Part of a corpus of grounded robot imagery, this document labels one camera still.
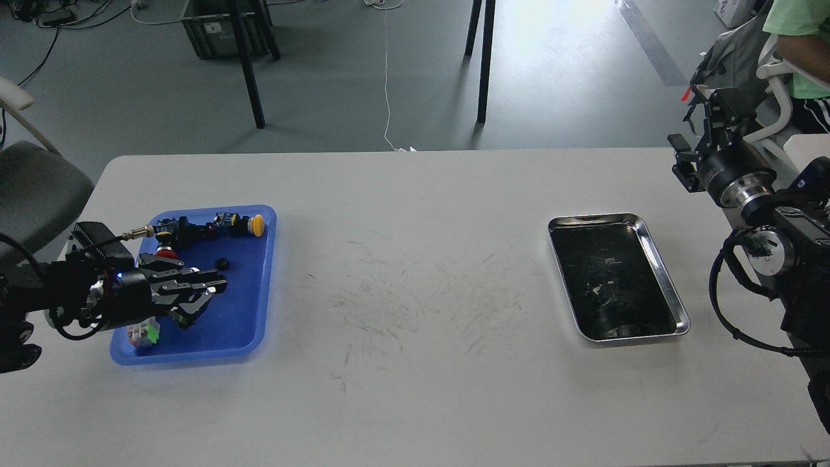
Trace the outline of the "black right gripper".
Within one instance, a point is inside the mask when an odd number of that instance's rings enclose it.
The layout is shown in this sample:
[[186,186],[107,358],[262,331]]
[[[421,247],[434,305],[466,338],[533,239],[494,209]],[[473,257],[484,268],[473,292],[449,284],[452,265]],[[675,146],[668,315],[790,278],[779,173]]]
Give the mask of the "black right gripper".
[[668,136],[676,160],[672,172],[677,180],[689,193],[705,190],[723,209],[744,209],[757,198],[773,194],[777,174],[765,157],[753,145],[732,144],[735,129],[746,121],[743,91],[698,88],[698,98],[704,106],[704,132],[698,151],[682,134]]

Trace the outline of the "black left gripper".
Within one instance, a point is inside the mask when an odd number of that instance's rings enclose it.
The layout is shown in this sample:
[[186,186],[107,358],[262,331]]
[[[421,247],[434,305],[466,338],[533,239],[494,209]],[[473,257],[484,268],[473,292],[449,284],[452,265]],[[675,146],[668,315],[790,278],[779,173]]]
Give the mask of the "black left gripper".
[[225,275],[216,269],[189,268],[183,261],[142,252],[137,268],[115,273],[110,292],[99,303],[101,331],[160,316],[187,329],[202,316],[211,299],[225,292]]

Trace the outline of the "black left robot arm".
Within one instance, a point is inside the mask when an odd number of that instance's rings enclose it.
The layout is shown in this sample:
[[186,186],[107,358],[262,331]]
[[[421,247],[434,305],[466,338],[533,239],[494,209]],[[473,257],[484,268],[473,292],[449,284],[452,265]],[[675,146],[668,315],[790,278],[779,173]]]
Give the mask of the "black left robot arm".
[[193,325],[228,282],[215,269],[187,268],[177,258],[133,258],[124,246],[153,236],[165,237],[149,225],[115,235],[101,222],[78,222],[64,259],[38,263],[3,235],[2,242],[25,260],[2,273],[2,372],[29,368],[41,357],[41,346],[29,342],[33,325],[27,315],[33,311],[44,311],[65,339],[80,342],[124,326],[128,341],[140,348],[157,343],[161,317],[179,328]]

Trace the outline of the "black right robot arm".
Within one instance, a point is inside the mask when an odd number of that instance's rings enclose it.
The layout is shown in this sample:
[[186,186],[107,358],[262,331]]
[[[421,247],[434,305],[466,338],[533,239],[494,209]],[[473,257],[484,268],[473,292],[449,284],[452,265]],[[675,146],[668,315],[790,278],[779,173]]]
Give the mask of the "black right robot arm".
[[[703,107],[703,131],[696,148],[680,134],[668,136],[676,159],[673,173],[688,192],[705,191],[718,207],[739,215],[709,272],[715,316],[739,342],[800,359],[809,378],[807,392],[827,427],[828,159],[815,158],[788,188],[776,190],[776,171],[744,138],[755,110],[741,91],[691,86],[684,100]],[[781,302],[781,329],[791,346],[753,338],[724,316],[718,304],[723,266],[744,289]]]

